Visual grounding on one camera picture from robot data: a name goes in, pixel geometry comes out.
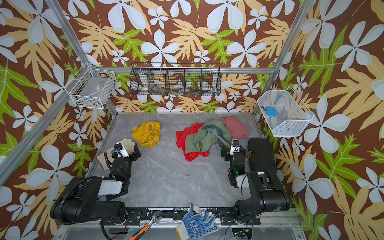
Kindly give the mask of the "olive green cloth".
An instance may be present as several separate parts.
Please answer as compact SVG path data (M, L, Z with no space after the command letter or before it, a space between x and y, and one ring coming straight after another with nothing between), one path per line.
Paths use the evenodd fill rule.
M203 124L198 133L192 135L192 138L196 145L196 152L206 152L215 143L219 143L221 148L229 149L232 142L231 134L221 120L211 120Z

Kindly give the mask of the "yellow cloth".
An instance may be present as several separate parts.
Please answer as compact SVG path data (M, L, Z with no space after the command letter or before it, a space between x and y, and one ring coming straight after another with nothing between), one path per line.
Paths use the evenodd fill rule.
M147 121L140 126L133 127L132 137L140 146L154 148L160 141L161 125L158 122Z

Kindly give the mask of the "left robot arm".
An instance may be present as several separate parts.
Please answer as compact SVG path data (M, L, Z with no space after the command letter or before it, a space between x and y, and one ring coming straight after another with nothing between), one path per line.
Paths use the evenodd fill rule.
M102 157L110 170L109 177L72 179L52 206L50 217L62 225L96 220L122 224L127 218L126 208L116 199L128 193L132 163L140 157L137 143L116 143Z

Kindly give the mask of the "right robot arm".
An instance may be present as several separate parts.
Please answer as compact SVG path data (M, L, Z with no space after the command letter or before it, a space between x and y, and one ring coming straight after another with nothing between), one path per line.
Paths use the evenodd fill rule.
M251 138L246 148L238 139L223 147L221 157L228 161L231 186L241 190L241 200L234 205L235 222L260 224L265 212L290 209L291 201L277 176L273 147L267 139Z

